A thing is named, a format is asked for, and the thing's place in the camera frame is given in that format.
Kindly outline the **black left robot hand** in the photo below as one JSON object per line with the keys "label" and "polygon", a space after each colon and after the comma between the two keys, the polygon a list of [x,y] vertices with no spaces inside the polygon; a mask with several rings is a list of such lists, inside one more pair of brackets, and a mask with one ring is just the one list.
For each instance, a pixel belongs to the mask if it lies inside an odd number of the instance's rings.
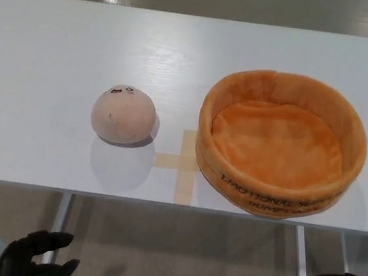
{"label": "black left robot hand", "polygon": [[35,231],[10,243],[0,256],[0,276],[71,276],[80,260],[62,265],[36,264],[33,257],[69,246],[73,235],[66,232]]}

